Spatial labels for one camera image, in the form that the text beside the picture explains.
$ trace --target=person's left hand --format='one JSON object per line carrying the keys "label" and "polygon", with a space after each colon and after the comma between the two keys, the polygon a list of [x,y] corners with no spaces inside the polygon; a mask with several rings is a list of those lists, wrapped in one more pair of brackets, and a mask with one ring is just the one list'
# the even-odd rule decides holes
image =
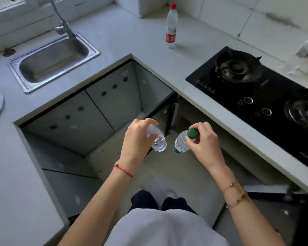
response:
{"label": "person's left hand", "polygon": [[155,138],[158,136],[157,134],[152,134],[147,138],[146,129],[150,124],[159,125],[157,121],[151,118],[146,118],[145,120],[135,119],[125,133],[118,164],[131,174],[144,160]]}

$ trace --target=bottle with green cap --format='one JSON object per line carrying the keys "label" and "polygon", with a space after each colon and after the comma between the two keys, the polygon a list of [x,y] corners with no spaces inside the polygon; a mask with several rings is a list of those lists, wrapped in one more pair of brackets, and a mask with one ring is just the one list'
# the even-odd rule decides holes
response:
{"label": "bottle with green cap", "polygon": [[185,153],[189,150],[189,147],[186,144],[186,136],[188,136],[192,141],[194,141],[200,133],[196,128],[191,128],[189,130],[185,130],[180,133],[180,135],[175,140],[175,143],[173,145],[173,151],[177,154]]}

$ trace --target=person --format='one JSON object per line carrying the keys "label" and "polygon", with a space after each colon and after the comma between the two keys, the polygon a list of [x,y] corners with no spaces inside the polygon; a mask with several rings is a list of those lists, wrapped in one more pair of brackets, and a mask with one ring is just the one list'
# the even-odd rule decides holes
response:
{"label": "person", "polygon": [[[147,138],[153,119],[134,120],[125,133],[120,159],[111,174],[91,199],[59,246],[101,245],[115,210],[137,166],[144,160],[157,135]],[[226,200],[229,211],[244,246],[285,246],[259,209],[238,184],[225,164],[217,135],[210,124],[196,123],[200,136],[194,142],[186,137],[187,145],[209,171]],[[111,231],[105,246],[127,245],[228,245],[212,230],[182,198],[167,198],[162,211],[150,193],[142,190],[132,198],[132,207]]]}

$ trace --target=faucet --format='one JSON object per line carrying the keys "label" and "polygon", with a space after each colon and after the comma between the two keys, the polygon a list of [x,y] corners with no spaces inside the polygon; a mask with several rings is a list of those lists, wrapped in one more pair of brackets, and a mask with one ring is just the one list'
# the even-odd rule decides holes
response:
{"label": "faucet", "polygon": [[59,25],[58,27],[55,27],[55,31],[58,34],[64,34],[67,33],[69,35],[70,38],[74,38],[75,37],[75,33],[72,31],[72,29],[70,28],[69,23],[67,22],[67,20],[65,20],[59,13],[56,4],[54,2],[54,0],[49,0],[53,9],[55,10],[55,12],[57,13],[58,17],[60,18],[62,24]]}

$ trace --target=plastic bottle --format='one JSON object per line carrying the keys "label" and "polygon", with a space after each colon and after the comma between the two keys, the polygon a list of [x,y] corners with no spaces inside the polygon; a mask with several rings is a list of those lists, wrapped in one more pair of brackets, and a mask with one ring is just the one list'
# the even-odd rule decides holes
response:
{"label": "plastic bottle", "polygon": [[186,144],[186,136],[188,136],[193,141],[200,135],[197,129],[191,128],[189,130],[185,130],[179,134],[175,143],[173,145],[173,151],[177,154],[185,153],[189,150],[189,147]]}
{"label": "plastic bottle", "polygon": [[292,54],[288,61],[285,63],[282,71],[287,74],[293,74],[308,57],[308,40],[305,41],[299,48],[299,50]]}
{"label": "plastic bottle", "polygon": [[157,152],[163,152],[166,149],[166,140],[164,133],[159,130],[154,124],[148,125],[146,129],[147,137],[149,137],[151,134],[158,134],[158,136],[155,138],[152,148]]}
{"label": "plastic bottle", "polygon": [[166,18],[165,41],[168,48],[174,48],[176,44],[176,31],[178,23],[178,14],[176,7],[176,3],[171,4],[168,17]]}

